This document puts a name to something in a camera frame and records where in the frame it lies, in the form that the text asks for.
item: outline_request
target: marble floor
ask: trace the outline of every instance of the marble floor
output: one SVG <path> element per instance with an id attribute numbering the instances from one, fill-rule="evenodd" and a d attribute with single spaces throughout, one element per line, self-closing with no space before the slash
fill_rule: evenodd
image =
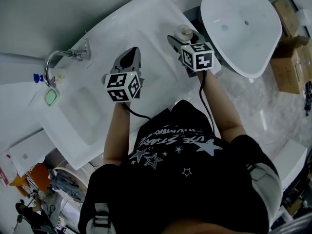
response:
<path id="1" fill-rule="evenodd" d="M 269 158 L 274 159 L 289 139 L 308 149 L 312 147 L 312 115 L 305 116 L 303 93 L 280 92 L 270 65 L 257 79 L 245 78 L 228 67 L 222 67 L 215 77 L 238 110 L 247 134 L 259 143 Z M 195 83 L 181 99 L 208 115 L 199 98 L 199 87 L 199 82 Z M 133 150 L 136 137 L 137 131 L 130 134 L 129 152 Z M 100 166 L 102 156 L 91 164 Z"/>

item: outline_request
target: star graphic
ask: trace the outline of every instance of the star graphic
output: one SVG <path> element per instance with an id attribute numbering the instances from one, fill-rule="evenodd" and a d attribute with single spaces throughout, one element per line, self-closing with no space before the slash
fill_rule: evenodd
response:
<path id="1" fill-rule="evenodd" d="M 181 151 L 183 151 L 183 149 L 182 149 L 181 146 L 176 146 L 176 147 L 175 147 L 175 152 L 177 152 L 178 154 L 180 154 Z"/>
<path id="2" fill-rule="evenodd" d="M 130 159 L 136 157 L 136 160 L 137 160 L 137 162 L 139 163 L 140 160 L 141 160 L 141 158 L 142 158 L 142 156 L 144 156 L 144 155 L 146 155 L 146 154 L 149 154 L 149 153 L 146 152 L 145 150 L 146 150 L 146 149 L 144 149 L 144 150 L 142 150 L 142 151 L 137 150 L 137 151 L 136 151 L 136 154 L 133 155 Z"/>
<path id="3" fill-rule="evenodd" d="M 147 161 L 145 162 L 144 166 L 151 165 L 154 170 L 156 170 L 157 162 L 163 161 L 163 159 L 157 157 L 157 153 L 154 153 L 153 156 L 144 156 Z"/>
<path id="4" fill-rule="evenodd" d="M 215 150 L 222 150 L 222 147 L 215 146 L 214 145 L 214 139 L 209 139 L 206 143 L 201 142 L 194 142 L 197 146 L 200 148 L 197 150 L 197 152 L 205 151 L 211 156 L 215 155 Z"/>
<path id="5" fill-rule="evenodd" d="M 187 177 L 188 175 L 192 174 L 191 169 L 190 168 L 189 169 L 184 168 L 184 171 L 182 172 L 182 174 L 184 174 Z"/>

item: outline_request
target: person's hair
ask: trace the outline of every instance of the person's hair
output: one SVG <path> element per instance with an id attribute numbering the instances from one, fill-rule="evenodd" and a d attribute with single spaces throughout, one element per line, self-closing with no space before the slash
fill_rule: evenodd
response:
<path id="1" fill-rule="evenodd" d="M 23 211 L 20 209 L 21 205 L 24 205 L 24 204 L 21 204 L 21 203 L 15 204 L 15 209 L 18 211 L 19 214 L 23 215 Z"/>

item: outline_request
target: black cable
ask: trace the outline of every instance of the black cable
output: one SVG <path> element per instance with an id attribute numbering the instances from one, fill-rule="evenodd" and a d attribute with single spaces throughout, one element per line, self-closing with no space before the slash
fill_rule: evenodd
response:
<path id="1" fill-rule="evenodd" d="M 151 118 L 149 118 L 148 116 L 139 115 L 139 114 L 137 114 L 136 112 L 132 111 L 132 110 L 127 106 L 126 103 L 122 103 L 122 106 L 123 106 L 125 109 L 127 109 L 131 114 L 133 114 L 133 115 L 135 115 L 135 116 L 138 116 L 138 117 L 141 117 L 141 118 L 146 118 L 146 119 L 151 120 Z"/>
<path id="2" fill-rule="evenodd" d="M 204 87 L 204 84 L 205 84 L 206 75 L 207 75 L 207 71 L 205 70 L 205 71 L 204 71 L 204 74 L 203 74 L 203 81 L 201 82 L 200 89 L 199 89 L 199 97 L 200 97 L 200 99 L 201 99 L 201 102 L 204 104 L 204 106 L 205 106 L 205 108 L 206 108 L 206 110 L 207 110 L 207 113 L 208 113 L 209 118 L 210 118 L 210 121 L 211 121 L 211 127 L 212 127 L 212 129 L 213 129 L 213 133 L 215 134 L 215 125 L 214 125 L 213 118 L 212 118 L 212 116 L 211 116 L 211 114 L 210 114 L 210 112 L 209 112 L 209 110 L 208 110 L 208 107 L 206 106 L 206 103 L 204 102 L 204 99 L 203 99 L 203 97 L 202 97 L 202 95 L 201 95 L 201 92 L 202 92 L 203 87 Z"/>

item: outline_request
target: faucet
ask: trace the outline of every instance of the faucet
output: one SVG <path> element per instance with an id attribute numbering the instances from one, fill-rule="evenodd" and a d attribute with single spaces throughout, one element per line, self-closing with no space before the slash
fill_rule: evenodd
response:
<path id="1" fill-rule="evenodd" d="M 64 57 L 70 57 L 72 59 L 77 59 L 79 61 L 82 60 L 90 60 L 91 58 L 91 51 L 90 51 L 90 45 L 89 45 L 89 40 L 86 38 L 84 41 L 84 47 L 85 50 L 83 51 L 78 51 L 74 49 L 69 49 L 68 51 L 62 51 L 62 50 L 56 50 L 51 52 L 46 60 L 44 61 L 44 72 L 43 72 L 43 79 L 45 84 L 53 89 L 56 89 L 56 84 L 52 82 L 49 78 L 49 64 L 51 62 L 51 59 L 54 56 L 64 56 Z"/>

